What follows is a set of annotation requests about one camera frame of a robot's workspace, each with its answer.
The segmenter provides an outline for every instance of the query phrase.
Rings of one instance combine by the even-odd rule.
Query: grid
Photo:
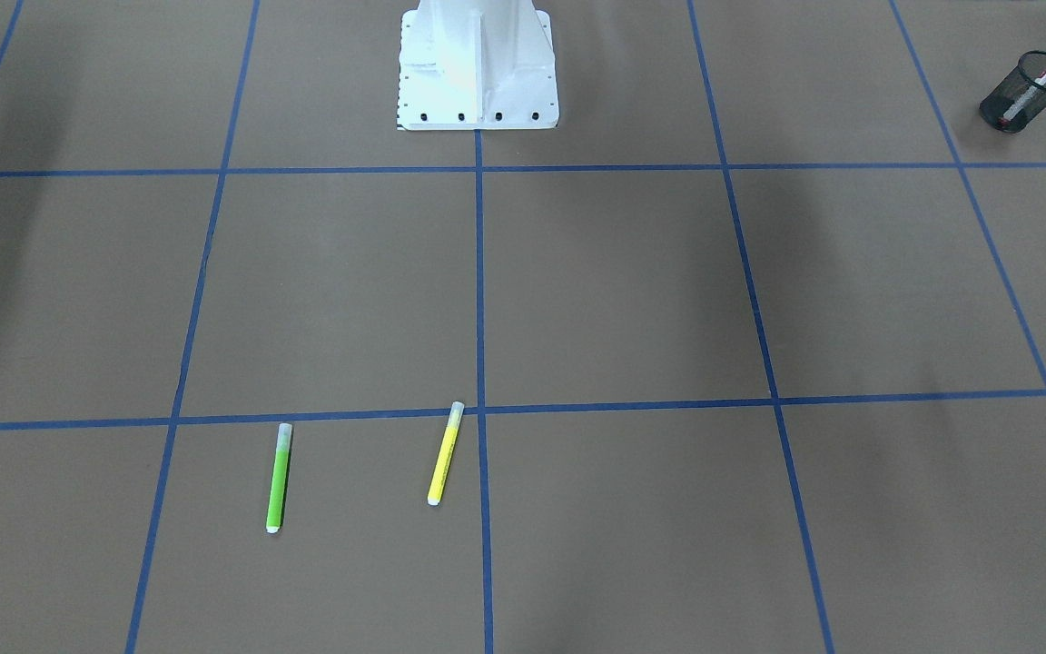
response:
[[[424,407],[423,409],[379,409],[379,410],[327,410],[326,412],[304,412],[304,413],[257,413],[257,414],[222,414],[222,415],[184,415],[182,413],[183,393],[188,378],[188,368],[191,359],[192,342],[195,342],[197,324],[199,321],[201,307],[203,306],[204,286],[206,286],[206,273],[208,257],[211,253],[212,236],[219,223],[222,196],[224,185],[229,176],[245,175],[383,175],[383,174],[470,174],[474,175],[476,183],[476,241],[477,249],[477,406],[469,407],[468,414],[473,414],[478,420],[478,471],[480,472],[481,488],[481,522],[482,522],[482,576],[483,576],[483,630],[485,630],[485,651],[492,653],[494,650],[494,611],[492,605],[492,549],[491,549],[491,525],[492,525],[492,502],[488,484],[488,447],[486,447],[486,418],[488,415],[502,414],[526,414],[526,413],[568,413],[568,412],[619,412],[619,410],[657,410],[657,409],[717,409],[718,407],[772,407],[776,422],[777,435],[781,443],[790,492],[793,494],[794,508],[796,510],[798,528],[801,532],[801,544],[805,554],[806,566],[809,566],[809,577],[811,588],[817,605],[817,614],[821,623],[822,638],[824,638],[824,649],[827,653],[835,650],[834,636],[827,616],[825,603],[822,600],[821,581],[819,581],[817,561],[815,556],[815,543],[810,537],[809,525],[806,525],[805,511],[801,501],[801,486],[798,483],[798,473],[794,464],[793,454],[790,450],[788,427],[786,427],[784,407],[802,405],[832,405],[832,404],[864,404],[864,403],[906,403],[906,402],[962,402],[976,401],[976,399],[996,398],[1046,398],[1046,365],[1032,331],[1030,331],[1028,318],[1026,318],[1022,303],[1018,299],[1008,269],[1001,261],[999,249],[987,220],[983,217],[983,211],[976,197],[974,187],[968,178],[968,171],[973,168],[1046,168],[1046,162],[964,162],[960,157],[959,150],[955,145],[954,137],[937,99],[926,75],[925,67],[918,59],[916,48],[912,41],[908,26],[899,8],[897,0],[888,0],[890,12],[895,18],[899,29],[904,38],[906,50],[912,59],[914,69],[920,80],[923,92],[930,100],[938,128],[947,141],[947,148],[952,157],[948,162],[729,162],[726,157],[726,144],[722,136],[722,127],[719,112],[720,90],[713,90],[710,82],[708,65],[705,61],[705,45],[701,37],[701,29],[698,24],[697,8],[693,0],[685,0],[691,21],[691,32],[697,48],[698,62],[700,63],[700,83],[705,87],[705,97],[708,99],[708,108],[712,123],[712,136],[719,152],[719,162],[713,164],[617,164],[617,165],[484,165],[482,135],[479,132],[473,134],[474,165],[471,166],[343,166],[343,167],[236,167],[230,165],[233,141],[235,141],[237,113],[240,113],[241,99],[244,96],[245,80],[248,75],[253,37],[257,28],[258,12],[260,10],[260,0],[254,0],[249,20],[248,33],[245,35],[245,48],[241,59],[240,77],[237,77],[235,98],[232,100],[232,108],[228,117],[227,137],[224,142],[224,156],[222,156],[219,167],[191,167],[191,168],[116,168],[116,170],[24,170],[24,171],[0,171],[0,178],[25,178],[25,177],[149,177],[149,176],[214,176],[217,178],[215,195],[212,197],[211,212],[208,221],[206,239],[204,240],[203,255],[199,262],[199,272],[196,276],[195,297],[191,301],[191,311],[188,328],[183,344],[182,359],[180,360],[179,381],[175,393],[172,410],[168,415],[145,416],[145,418],[115,418],[115,419],[87,419],[87,420],[38,420],[37,422],[3,422],[0,423],[0,430],[49,430],[49,428],[106,428],[106,427],[133,427],[133,426],[154,426],[165,427],[166,436],[163,445],[161,469],[159,469],[156,497],[151,514],[144,555],[141,562],[140,580],[138,581],[136,596],[134,597],[132,622],[128,632],[129,654],[136,651],[138,632],[140,632],[141,610],[144,603],[144,593],[147,587],[149,574],[154,563],[156,538],[159,516],[161,516],[163,494],[169,475],[172,452],[174,452],[177,428],[184,425],[224,425],[236,423],[276,423],[276,422],[312,422],[313,420],[360,420],[360,419],[390,419],[390,418],[420,418],[420,416],[441,416],[449,412],[448,407]],[[9,22],[3,35],[3,42],[0,45],[0,66],[3,63],[5,52],[7,52],[14,32],[16,32],[18,18],[24,7],[24,0],[17,0],[10,14]],[[776,377],[773,369],[771,354],[769,354],[767,324],[760,317],[760,307],[758,293],[753,278],[751,266],[751,252],[748,250],[745,241],[742,223],[740,222],[740,211],[737,196],[732,178],[732,171],[738,170],[850,170],[850,168],[935,168],[953,170],[962,181],[963,189],[970,199],[972,211],[979,223],[985,245],[999,273],[1001,284],[1006,291],[1013,309],[1018,316],[1020,330],[1028,343],[1030,356],[1034,361],[1039,376],[1042,378],[1042,388],[1029,389],[990,389],[990,390],[956,390],[956,392],[922,392],[922,393],[883,393],[883,394],[840,394],[840,396],[798,396],[784,397],[777,389]],[[488,405],[485,393],[485,266],[483,265],[483,179],[485,175],[502,173],[607,173],[607,171],[690,171],[708,170],[719,171],[722,174],[724,186],[726,186],[727,198],[729,198],[730,211],[733,221],[735,236],[740,249],[740,262],[747,286],[748,298],[753,310],[756,339],[760,347],[760,360],[763,361],[765,376],[768,381],[768,397],[755,398],[719,398],[709,401],[680,401],[680,402],[627,402],[627,403],[585,403],[585,404],[531,404],[531,405]]]

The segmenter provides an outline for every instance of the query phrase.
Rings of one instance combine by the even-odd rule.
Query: pen holder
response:
[[[1046,107],[1046,83],[1037,81],[1046,71],[1046,52],[1032,50],[1024,52],[1015,70],[1003,78],[995,91],[979,104],[983,120],[1000,132],[1014,134],[1027,128],[1028,123]],[[1015,115],[1009,115],[1018,103]]]

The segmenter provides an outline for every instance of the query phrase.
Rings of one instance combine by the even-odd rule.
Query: green marker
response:
[[[293,425],[281,423],[277,429],[277,456],[273,459],[273,489],[269,492],[269,516],[265,518],[267,534],[281,531],[281,510],[286,509],[286,481],[290,477],[290,444]]]

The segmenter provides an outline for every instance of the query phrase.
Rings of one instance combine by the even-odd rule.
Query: metal bracket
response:
[[[403,16],[399,129],[560,122],[551,18],[531,0],[420,0]]]

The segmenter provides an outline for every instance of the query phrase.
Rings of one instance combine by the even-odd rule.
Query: yellow marker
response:
[[[430,481],[430,492],[427,493],[427,504],[438,506],[444,500],[444,486],[447,486],[447,472],[450,471],[450,457],[454,454],[454,442],[458,439],[458,425],[462,422],[461,402],[451,406],[451,416],[447,420],[447,431],[444,433],[444,447],[438,451],[438,463],[435,464],[435,478]]]

